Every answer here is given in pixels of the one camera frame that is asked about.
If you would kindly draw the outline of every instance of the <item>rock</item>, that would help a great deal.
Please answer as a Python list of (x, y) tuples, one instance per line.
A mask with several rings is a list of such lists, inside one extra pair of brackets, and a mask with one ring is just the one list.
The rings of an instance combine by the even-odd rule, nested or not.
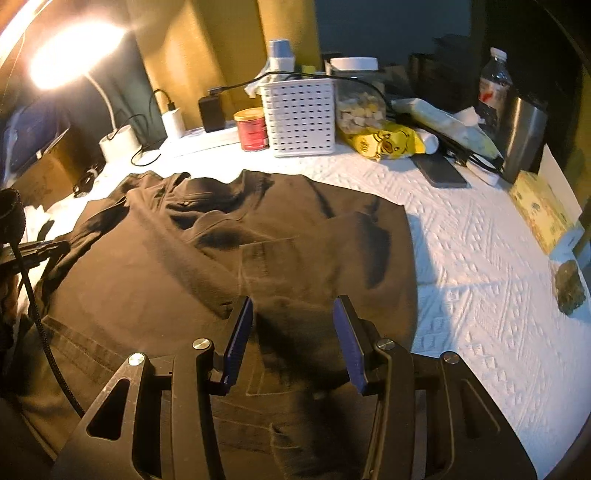
[(585, 289), (579, 276), (579, 267), (575, 260), (569, 260), (559, 266), (554, 275), (555, 296), (558, 309), (571, 315), (586, 300)]

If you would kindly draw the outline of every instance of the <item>bed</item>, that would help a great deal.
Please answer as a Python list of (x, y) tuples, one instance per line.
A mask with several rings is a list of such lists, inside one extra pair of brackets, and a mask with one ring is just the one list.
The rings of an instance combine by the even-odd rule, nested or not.
[[(591, 309), (559, 312), (549, 260), (508, 195), (467, 170), (470, 188), (446, 190), (431, 187), (410, 160), (374, 163), (344, 145), (330, 156), (300, 158), (245, 153), (238, 144), (176, 158), (163, 153), (148, 167), (107, 165), (88, 196), (48, 210), (55, 224), (47, 238), (71, 231), (86, 203), (107, 196), (128, 173), (187, 171), (230, 182), (243, 168), (303, 174), (405, 206), (418, 281), (413, 352), (460, 353), (544, 478), (591, 411)], [(32, 235), (46, 216), (30, 214)]]

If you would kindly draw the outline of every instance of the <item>water bottle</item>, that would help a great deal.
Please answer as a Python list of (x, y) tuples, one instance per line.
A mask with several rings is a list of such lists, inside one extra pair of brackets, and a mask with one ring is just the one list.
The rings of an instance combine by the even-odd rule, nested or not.
[(507, 93), (513, 85), (506, 62), (507, 54), (504, 51), (491, 48), (491, 60), (480, 75), (476, 113), (484, 119), (485, 123), (480, 126), (493, 140), (499, 131)]

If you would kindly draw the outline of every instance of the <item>black charger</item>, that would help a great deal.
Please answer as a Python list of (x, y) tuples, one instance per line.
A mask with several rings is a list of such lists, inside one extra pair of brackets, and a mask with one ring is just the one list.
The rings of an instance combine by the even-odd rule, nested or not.
[(226, 128), (226, 119), (222, 110), (222, 101), (219, 95), (208, 95), (199, 99), (199, 113), (203, 128), (207, 133), (216, 132)]

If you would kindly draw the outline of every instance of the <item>white plastic bag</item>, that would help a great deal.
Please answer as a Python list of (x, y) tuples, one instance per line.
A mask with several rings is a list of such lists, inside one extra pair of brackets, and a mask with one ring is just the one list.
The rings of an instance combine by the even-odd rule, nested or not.
[(415, 120), (436, 130), (483, 157), (494, 159), (501, 153), (493, 141), (478, 127), (466, 126), (457, 118), (435, 108), (420, 98), (393, 100), (392, 107), (398, 113), (408, 113)]

